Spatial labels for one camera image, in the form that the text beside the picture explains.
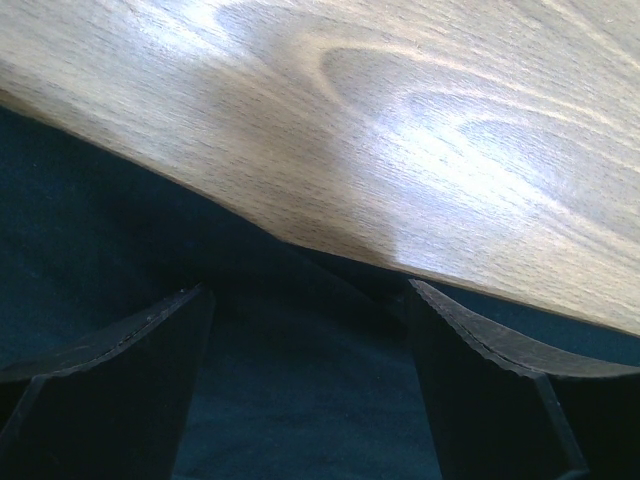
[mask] dark background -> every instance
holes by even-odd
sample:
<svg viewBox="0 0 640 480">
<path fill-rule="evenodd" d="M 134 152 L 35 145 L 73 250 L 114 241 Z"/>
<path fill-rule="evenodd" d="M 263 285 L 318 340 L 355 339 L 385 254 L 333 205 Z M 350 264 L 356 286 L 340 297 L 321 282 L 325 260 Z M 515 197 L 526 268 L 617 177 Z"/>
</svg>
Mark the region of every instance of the dark background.
<svg viewBox="0 0 640 480">
<path fill-rule="evenodd" d="M 283 244 L 6 110 L 0 141 L 0 368 L 204 281 L 218 305 L 176 480 L 440 478 L 407 276 Z M 438 287 L 526 335 L 640 366 L 640 339 Z"/>
</svg>

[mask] light oak surface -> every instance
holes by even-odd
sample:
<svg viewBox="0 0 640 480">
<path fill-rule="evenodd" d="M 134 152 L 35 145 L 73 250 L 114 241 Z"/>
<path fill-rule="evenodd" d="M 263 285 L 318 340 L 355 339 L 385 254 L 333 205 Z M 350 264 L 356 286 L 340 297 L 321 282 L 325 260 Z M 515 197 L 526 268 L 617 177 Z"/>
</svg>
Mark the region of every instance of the light oak surface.
<svg viewBox="0 0 640 480">
<path fill-rule="evenodd" d="M 637 0 L 3 0 L 0 90 L 286 241 L 640 334 Z"/>
</svg>

